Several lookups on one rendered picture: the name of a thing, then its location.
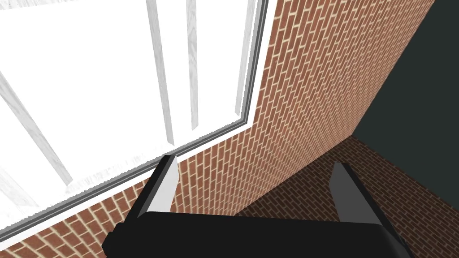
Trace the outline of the white panelled door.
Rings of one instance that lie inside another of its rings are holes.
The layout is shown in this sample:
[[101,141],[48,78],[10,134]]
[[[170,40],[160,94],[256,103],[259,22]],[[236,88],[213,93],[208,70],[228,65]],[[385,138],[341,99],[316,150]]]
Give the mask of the white panelled door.
[[0,0],[0,249],[250,128],[277,0]]

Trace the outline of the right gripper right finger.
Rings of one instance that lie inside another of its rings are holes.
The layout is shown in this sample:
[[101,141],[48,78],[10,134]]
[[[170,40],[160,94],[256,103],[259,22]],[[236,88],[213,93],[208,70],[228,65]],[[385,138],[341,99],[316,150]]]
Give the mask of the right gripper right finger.
[[329,188],[341,222],[378,224],[405,243],[349,164],[334,163]]

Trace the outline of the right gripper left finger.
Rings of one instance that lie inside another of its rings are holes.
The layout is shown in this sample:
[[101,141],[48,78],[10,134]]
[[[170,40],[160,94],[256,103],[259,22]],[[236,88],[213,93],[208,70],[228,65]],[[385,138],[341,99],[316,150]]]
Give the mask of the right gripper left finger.
[[163,156],[132,205],[125,222],[128,223],[146,212],[170,212],[178,181],[177,157]]

